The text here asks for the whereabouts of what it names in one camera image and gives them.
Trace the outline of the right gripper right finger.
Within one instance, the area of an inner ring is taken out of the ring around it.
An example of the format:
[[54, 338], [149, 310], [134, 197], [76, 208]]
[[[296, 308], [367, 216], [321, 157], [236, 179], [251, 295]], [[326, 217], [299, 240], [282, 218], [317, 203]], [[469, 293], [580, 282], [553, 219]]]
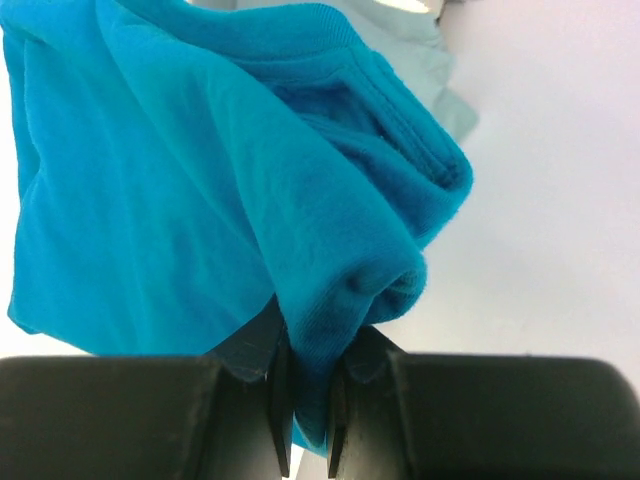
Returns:
[[407, 353], [362, 328], [334, 376], [332, 479], [635, 479], [639, 402], [587, 358]]

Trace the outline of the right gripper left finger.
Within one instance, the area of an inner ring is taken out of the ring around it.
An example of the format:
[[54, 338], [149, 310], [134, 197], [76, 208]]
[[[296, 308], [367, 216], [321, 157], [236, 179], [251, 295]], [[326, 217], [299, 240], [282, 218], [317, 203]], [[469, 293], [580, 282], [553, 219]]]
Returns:
[[276, 301], [202, 356], [1, 363], [5, 479], [281, 479], [289, 341]]

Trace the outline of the bright blue t shirt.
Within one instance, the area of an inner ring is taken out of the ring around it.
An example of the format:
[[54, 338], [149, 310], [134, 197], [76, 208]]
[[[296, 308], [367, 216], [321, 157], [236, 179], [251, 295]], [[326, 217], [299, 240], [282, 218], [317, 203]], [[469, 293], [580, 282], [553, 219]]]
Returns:
[[9, 318], [96, 355], [202, 354], [276, 299], [294, 440], [404, 315], [469, 161], [337, 9], [5, 1], [20, 213]]

